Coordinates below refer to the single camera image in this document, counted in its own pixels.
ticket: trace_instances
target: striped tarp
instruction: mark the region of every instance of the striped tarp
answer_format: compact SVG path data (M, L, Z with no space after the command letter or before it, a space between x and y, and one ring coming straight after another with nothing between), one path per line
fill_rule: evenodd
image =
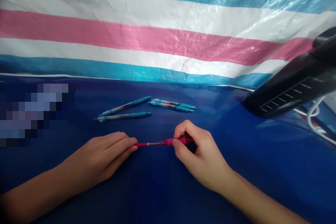
M336 0L0 0L0 71L255 88Z

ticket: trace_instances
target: forearm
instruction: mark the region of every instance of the forearm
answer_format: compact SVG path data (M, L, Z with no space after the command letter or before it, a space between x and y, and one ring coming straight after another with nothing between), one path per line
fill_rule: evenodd
M253 186L234 172L236 184L230 193L222 193L228 201L241 210L252 223L307 223L283 205Z
M10 221L30 223L71 196L56 167L6 192L0 200Z

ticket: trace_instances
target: retractable pen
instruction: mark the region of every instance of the retractable pen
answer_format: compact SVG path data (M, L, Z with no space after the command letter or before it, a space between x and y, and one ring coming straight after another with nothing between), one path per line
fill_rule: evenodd
M150 145L166 145L166 146L172 146L173 145L174 138L169 138L160 142L154 142L154 143L136 143L135 146L150 146ZM178 138L182 143L188 144L190 142L193 142L194 140L191 137L180 137Z
M154 105L154 106L161 106L161 107L167 107L167 108L181 110L181 111L194 112L194 110L192 110L190 108L176 106L176 105L170 105L170 104L166 104L166 103L160 103L160 102L156 102L156 101L150 101L148 103L151 104L151 105Z
M155 101L155 102L160 102L160 103L166 103L166 104L171 104L171 105L176 105L176 106L181 106L181 107L187 107L187 108L192 108L192 109L195 109L196 107L193 106L193 105L189 105L189 104L185 104L185 103L176 103L174 101L166 101L166 100L160 100L160 99L151 99L152 101Z
M130 114L122 114L122 115L106 115L103 117L95 118L99 122L104 122L106 120L114 120L114 119L121 119L121 118L128 118L128 117L141 117L141 116L148 116L151 112L139 112L139 113L130 113Z
M118 110L121 110L121 109L124 109L124 108L127 108L127 107L130 107L130 106L133 106L135 104L138 104L138 103L141 103L141 102L144 102L146 101L147 99L149 99L151 96L146 96L144 98L141 98L141 99L138 99L138 100L135 100L135 101L132 101L130 103L127 103L125 105L121 105L119 107L116 107L116 108L113 108L111 110L106 110L105 112L101 113L98 117L102 117L102 116L107 116L109 114L112 114Z

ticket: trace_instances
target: right hand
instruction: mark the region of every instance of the right hand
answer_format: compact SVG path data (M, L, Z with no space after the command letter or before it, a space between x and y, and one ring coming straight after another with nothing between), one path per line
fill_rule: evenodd
M186 132L197 145L195 154L177 139ZM177 158L202 185L223 196L230 193L237 177L224 160L210 132L186 120L175 128L173 146Z

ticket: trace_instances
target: dark blue table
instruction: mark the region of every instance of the dark blue table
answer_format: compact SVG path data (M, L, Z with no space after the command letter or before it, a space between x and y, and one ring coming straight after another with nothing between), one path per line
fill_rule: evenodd
M58 111L58 120L45 122L45 129L38 130L37 138L30 140L30 147L0 149L3 192L58 165L92 137L125 131L139 142L159 141L171 138L175 126L189 119L209 130L228 164L262 191L309 221L335 221L335 148L310 132L295 112L267 120L252 115L241 104L247 91L79 78L1 76L0 81L72 83L75 88L73 107L69 105L69 109ZM102 111L149 95L193 104L197 109L194 113L183 113L143 103L121 113L147 111L152 116L104 123L92 121ZM165 146L139 148L111 179L68 200L37 221L185 222L248 223L248 220L224 198L200 185L175 157L173 148Z

